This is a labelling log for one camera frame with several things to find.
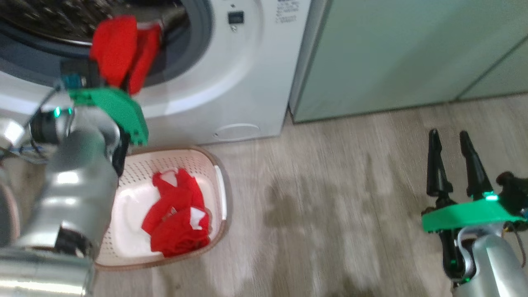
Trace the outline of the black door latch socket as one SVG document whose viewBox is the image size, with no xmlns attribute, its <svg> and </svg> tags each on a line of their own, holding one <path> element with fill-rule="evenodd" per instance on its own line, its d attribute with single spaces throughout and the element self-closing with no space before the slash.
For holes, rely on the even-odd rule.
<svg viewBox="0 0 528 297">
<path fill-rule="evenodd" d="M 239 25 L 245 23 L 244 11 L 230 11 L 227 13 L 227 22 L 232 32 L 237 32 Z"/>
</svg>

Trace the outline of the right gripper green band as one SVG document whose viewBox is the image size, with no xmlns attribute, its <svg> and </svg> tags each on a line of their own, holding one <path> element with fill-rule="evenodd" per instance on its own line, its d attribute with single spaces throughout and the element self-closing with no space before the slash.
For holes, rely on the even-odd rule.
<svg viewBox="0 0 528 297">
<path fill-rule="evenodd" d="M 454 204 L 449 197 L 453 185 L 448 181 L 441 158 L 441 139 L 437 129 L 429 131 L 426 193 L 435 197 L 436 208 L 430 207 L 421 217 L 426 233 L 437 233 L 443 249 L 443 269 L 451 280 L 469 280 L 476 265 L 469 250 L 463 246 L 463 235 L 475 237 L 498 235 L 506 223 L 525 223 L 528 219 L 510 214 L 498 198 L 486 199 L 494 192 L 485 168 L 467 131 L 460 132 L 461 152 L 466 162 L 467 196 L 474 202 Z"/>
</svg>

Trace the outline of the pale green cabinet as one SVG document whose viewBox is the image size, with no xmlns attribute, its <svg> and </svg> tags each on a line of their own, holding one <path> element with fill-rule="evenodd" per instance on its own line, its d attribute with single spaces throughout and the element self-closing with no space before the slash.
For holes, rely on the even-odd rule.
<svg viewBox="0 0 528 297">
<path fill-rule="evenodd" d="M 528 0 L 313 0 L 295 123 L 457 100 L 528 41 Z"/>
</svg>

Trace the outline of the white washing machine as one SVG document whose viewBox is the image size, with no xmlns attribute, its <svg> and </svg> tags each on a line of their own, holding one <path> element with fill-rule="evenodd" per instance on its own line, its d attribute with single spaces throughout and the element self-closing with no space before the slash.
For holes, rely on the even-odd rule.
<svg viewBox="0 0 528 297">
<path fill-rule="evenodd" d="M 0 0 L 0 116 L 26 121 L 66 59 L 87 59 L 96 26 L 163 24 L 141 92 L 149 145 L 210 144 L 222 126 L 281 133 L 313 0 Z M 244 11 L 232 32 L 230 11 Z"/>
</svg>

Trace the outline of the cream perforated laundry basket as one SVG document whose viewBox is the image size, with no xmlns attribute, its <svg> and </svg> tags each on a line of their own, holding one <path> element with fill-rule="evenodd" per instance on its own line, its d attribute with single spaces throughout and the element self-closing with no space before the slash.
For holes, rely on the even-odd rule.
<svg viewBox="0 0 528 297">
<path fill-rule="evenodd" d="M 210 243 L 177 257 L 165 258 L 152 252 L 150 236 L 141 225 L 160 199 L 152 176 L 157 172 L 183 168 L 196 178 L 210 216 Z M 154 147 L 135 150 L 127 156 L 119 180 L 111 223 L 104 235 L 95 266 L 98 271 L 146 269 L 188 258 L 211 250 L 225 235 L 229 218 L 226 183 L 216 157 L 200 147 Z"/>
</svg>

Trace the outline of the round white filter cover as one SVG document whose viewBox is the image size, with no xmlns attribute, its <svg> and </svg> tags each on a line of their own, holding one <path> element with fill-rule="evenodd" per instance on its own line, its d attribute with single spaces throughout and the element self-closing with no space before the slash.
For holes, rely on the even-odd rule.
<svg viewBox="0 0 528 297">
<path fill-rule="evenodd" d="M 254 139 L 261 134 L 261 129 L 249 123 L 236 123 L 219 127 L 213 137 L 218 141 L 244 141 Z"/>
</svg>

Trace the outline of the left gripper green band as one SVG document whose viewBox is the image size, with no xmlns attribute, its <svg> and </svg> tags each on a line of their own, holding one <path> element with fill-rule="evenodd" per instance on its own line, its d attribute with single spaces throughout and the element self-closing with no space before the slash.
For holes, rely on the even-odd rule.
<svg viewBox="0 0 528 297">
<path fill-rule="evenodd" d="M 68 94 L 75 106 L 97 107 L 117 125 L 120 135 L 117 147 L 111 150 L 111 163 L 121 177 L 128 148 L 149 143 L 149 129 L 140 104 L 125 91 L 113 87 L 82 88 Z"/>
</svg>

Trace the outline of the red garment with white trim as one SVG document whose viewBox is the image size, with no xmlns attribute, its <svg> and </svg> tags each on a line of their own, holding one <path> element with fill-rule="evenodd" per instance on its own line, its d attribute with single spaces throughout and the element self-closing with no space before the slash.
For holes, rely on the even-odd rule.
<svg viewBox="0 0 528 297">
<path fill-rule="evenodd" d="M 210 214 L 196 178 L 179 168 L 157 172 L 151 182 L 160 199 L 141 226 L 150 237 L 151 252 L 172 258 L 205 248 L 210 243 Z"/>
<path fill-rule="evenodd" d="M 90 58 L 110 86 L 124 86 L 136 95 L 160 52 L 161 36 L 158 21 L 138 23 L 133 15 L 106 19 L 95 30 Z"/>
</svg>

